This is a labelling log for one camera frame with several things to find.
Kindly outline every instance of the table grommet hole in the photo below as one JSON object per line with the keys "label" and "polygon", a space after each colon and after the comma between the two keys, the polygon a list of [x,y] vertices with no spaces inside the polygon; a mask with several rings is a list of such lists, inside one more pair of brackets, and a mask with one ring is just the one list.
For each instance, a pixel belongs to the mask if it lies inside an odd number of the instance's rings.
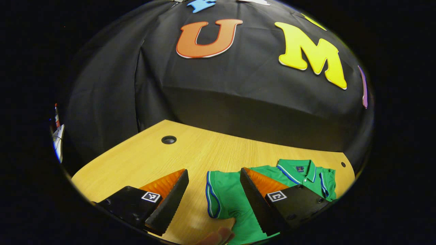
{"label": "table grommet hole", "polygon": [[176,141],[177,141],[177,138],[172,136],[172,135],[168,135],[168,136],[165,136],[164,138],[162,138],[162,143],[167,144],[167,145],[173,144]]}

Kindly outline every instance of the shirt collar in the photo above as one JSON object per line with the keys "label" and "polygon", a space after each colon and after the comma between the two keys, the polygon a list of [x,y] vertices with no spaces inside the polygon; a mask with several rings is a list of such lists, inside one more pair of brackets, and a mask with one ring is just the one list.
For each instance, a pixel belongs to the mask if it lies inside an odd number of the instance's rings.
{"label": "shirt collar", "polygon": [[[296,166],[308,167],[307,175],[299,173]],[[301,184],[305,178],[310,182],[315,182],[317,167],[312,160],[284,160],[280,159],[277,167],[294,183]]]}

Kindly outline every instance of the wooden table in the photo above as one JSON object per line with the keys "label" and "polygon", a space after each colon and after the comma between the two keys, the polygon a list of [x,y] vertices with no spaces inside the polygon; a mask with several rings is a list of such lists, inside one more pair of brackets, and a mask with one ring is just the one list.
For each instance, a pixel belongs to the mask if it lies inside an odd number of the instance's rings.
{"label": "wooden table", "polygon": [[[168,135],[177,141],[162,143],[161,139]],[[193,244],[219,226],[231,228],[235,222],[234,218],[217,220],[208,216],[204,193],[207,171],[275,167],[280,158],[311,159],[316,166],[336,169],[338,197],[354,181],[354,171],[343,153],[280,146],[164,120],[95,158],[73,176],[72,182],[90,201],[100,202],[124,186],[139,188],[182,168],[188,169],[188,187],[162,238]]]}

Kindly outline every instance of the green polo shirt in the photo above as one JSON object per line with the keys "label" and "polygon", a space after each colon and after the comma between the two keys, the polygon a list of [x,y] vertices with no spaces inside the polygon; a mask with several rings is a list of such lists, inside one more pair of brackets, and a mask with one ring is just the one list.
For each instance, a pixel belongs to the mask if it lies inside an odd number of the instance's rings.
{"label": "green polo shirt", "polygon": [[[317,167],[311,160],[280,159],[277,167],[262,166],[250,169],[289,187],[302,184],[327,201],[336,199],[335,170]],[[208,171],[206,199],[209,216],[236,219],[232,228],[235,238],[229,242],[229,245],[247,244],[278,235],[277,233],[266,236],[262,232],[239,178],[240,171],[233,173]]]}

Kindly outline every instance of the orange letter u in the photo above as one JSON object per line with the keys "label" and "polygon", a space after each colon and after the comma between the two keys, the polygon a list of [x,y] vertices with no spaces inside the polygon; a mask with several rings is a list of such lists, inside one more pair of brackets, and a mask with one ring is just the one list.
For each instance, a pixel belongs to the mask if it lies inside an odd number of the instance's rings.
{"label": "orange letter u", "polygon": [[215,23],[220,25],[218,37],[215,42],[206,45],[197,44],[197,38],[201,28],[207,26],[208,22],[195,22],[183,26],[177,42],[177,53],[184,58],[208,58],[228,50],[235,38],[236,26],[242,24],[242,20],[225,19],[217,20]]}

